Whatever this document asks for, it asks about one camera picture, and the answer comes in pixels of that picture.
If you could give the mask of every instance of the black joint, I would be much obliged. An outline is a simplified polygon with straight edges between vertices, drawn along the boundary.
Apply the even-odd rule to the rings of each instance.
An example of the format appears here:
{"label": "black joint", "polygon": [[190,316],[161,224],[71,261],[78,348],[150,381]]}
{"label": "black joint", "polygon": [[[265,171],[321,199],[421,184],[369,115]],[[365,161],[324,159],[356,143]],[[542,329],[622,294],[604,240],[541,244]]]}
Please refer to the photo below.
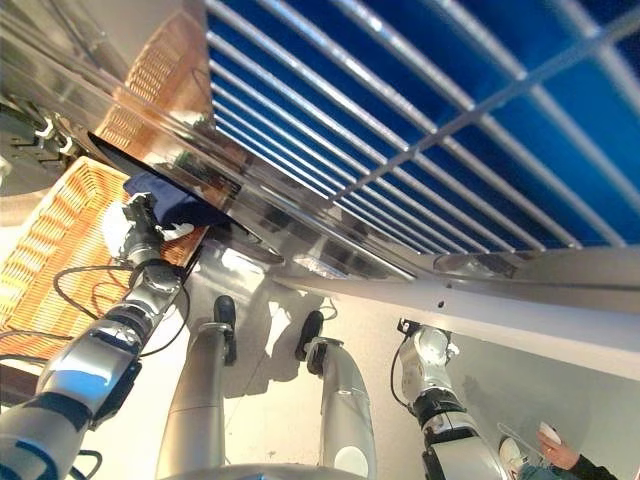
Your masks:
{"label": "black joint", "polygon": [[132,353],[133,355],[138,355],[139,349],[136,345],[130,345],[124,340],[121,340],[113,335],[109,335],[107,332],[103,332],[102,330],[94,330],[91,332],[91,336],[120,350]]}
{"label": "black joint", "polygon": [[131,276],[129,277],[129,288],[133,288],[134,285],[136,284],[136,282],[138,281],[138,277],[140,276],[140,274],[142,272],[144,272],[144,269],[147,267],[154,267],[154,266],[166,266],[170,269],[172,269],[174,271],[174,273],[180,277],[180,279],[182,281],[184,281],[184,269],[181,267],[178,267],[176,265],[174,265],[171,262],[168,262],[167,260],[165,260],[164,258],[150,258],[149,260],[145,260],[144,262],[141,262],[140,264],[136,265],[136,267],[133,269],[133,271],[131,272]]}
{"label": "black joint", "polygon": [[133,361],[129,364],[116,386],[113,387],[107,399],[96,412],[95,418],[90,425],[92,430],[95,430],[102,422],[113,417],[120,410],[124,400],[131,392],[133,383],[141,369],[142,364],[138,361]]}
{"label": "black joint", "polygon": [[89,423],[93,416],[89,407],[78,400],[60,393],[45,392],[27,402],[25,408],[42,408],[62,415],[69,420],[77,432]]}
{"label": "black joint", "polygon": [[421,428],[430,418],[441,413],[466,411],[455,394],[443,388],[431,388],[413,403],[413,413],[418,418]]}
{"label": "black joint", "polygon": [[424,462],[424,469],[427,472],[428,480],[447,480],[442,471],[442,465],[435,450],[431,447],[422,454],[422,461]]}
{"label": "black joint", "polygon": [[110,310],[105,318],[129,327],[142,343],[145,343],[147,332],[150,332],[153,327],[144,311],[137,307],[116,307]]}
{"label": "black joint", "polygon": [[236,346],[236,304],[229,295],[220,295],[213,304],[213,321],[224,323],[231,328],[225,330],[224,341],[227,344],[227,354],[224,364],[231,366],[236,363],[238,349]]}
{"label": "black joint", "polygon": [[477,433],[469,427],[454,428],[452,430],[445,430],[438,434],[434,434],[430,428],[424,432],[425,445],[435,445],[436,443],[452,442],[454,440],[462,440],[463,438],[470,438],[477,436]]}
{"label": "black joint", "polygon": [[405,337],[410,337],[418,330],[422,325],[418,322],[412,322],[411,320],[407,320],[406,318],[401,318],[398,322],[398,331],[403,333]]}
{"label": "black joint", "polygon": [[307,370],[313,375],[322,376],[322,364],[324,363],[324,357],[327,354],[327,344],[319,343],[313,350],[311,358],[307,360]]}

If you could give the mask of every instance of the robotic arm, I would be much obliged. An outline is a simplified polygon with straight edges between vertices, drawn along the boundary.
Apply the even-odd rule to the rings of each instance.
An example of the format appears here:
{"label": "robotic arm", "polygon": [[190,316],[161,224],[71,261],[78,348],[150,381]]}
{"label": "robotic arm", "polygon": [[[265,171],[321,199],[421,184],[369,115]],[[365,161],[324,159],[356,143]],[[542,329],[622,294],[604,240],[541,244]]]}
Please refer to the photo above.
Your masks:
{"label": "robotic arm", "polygon": [[49,361],[33,399],[0,416],[0,478],[65,478],[87,430],[115,415],[131,391],[140,352],[182,289],[161,258],[153,203],[138,194],[123,208],[131,289]]}
{"label": "robotic arm", "polygon": [[457,348],[437,328],[401,320],[402,391],[422,433],[428,480],[506,480],[496,453],[458,400],[445,369]]}

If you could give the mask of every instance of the navy fabric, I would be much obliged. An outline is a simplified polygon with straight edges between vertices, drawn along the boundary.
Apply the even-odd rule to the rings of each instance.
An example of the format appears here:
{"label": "navy fabric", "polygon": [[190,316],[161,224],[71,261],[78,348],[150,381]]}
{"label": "navy fabric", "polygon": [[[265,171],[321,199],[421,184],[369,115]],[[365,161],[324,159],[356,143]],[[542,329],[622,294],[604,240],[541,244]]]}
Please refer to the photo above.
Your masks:
{"label": "navy fabric", "polygon": [[232,221],[213,205],[180,190],[152,173],[134,175],[125,182],[124,189],[129,195],[151,192],[156,198],[153,213],[165,228],[171,228],[173,223],[190,223],[194,227],[201,227]]}

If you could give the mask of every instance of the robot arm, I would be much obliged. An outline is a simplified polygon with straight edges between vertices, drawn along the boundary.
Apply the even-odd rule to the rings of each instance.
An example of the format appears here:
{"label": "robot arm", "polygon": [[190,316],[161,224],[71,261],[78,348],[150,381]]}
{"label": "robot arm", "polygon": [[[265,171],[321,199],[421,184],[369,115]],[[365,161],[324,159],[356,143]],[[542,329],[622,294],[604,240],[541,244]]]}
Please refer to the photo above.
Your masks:
{"label": "robot arm", "polygon": [[437,328],[401,320],[402,391],[424,435],[428,480],[503,480],[499,458],[478,433],[445,369],[457,348]]}
{"label": "robot arm", "polygon": [[160,256],[153,200],[136,195],[123,209],[131,289],[49,361],[33,399],[0,416],[0,478],[65,478],[86,431],[115,415],[131,391],[140,352],[182,288]]}

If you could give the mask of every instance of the sleeve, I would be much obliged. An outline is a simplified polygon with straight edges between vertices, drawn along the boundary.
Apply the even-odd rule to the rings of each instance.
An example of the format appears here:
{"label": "sleeve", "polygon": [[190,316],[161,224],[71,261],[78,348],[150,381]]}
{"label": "sleeve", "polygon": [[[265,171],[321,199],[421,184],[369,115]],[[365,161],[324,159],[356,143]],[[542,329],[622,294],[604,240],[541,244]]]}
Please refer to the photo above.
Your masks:
{"label": "sleeve", "polygon": [[617,480],[606,468],[596,467],[582,455],[569,472],[581,480]]}

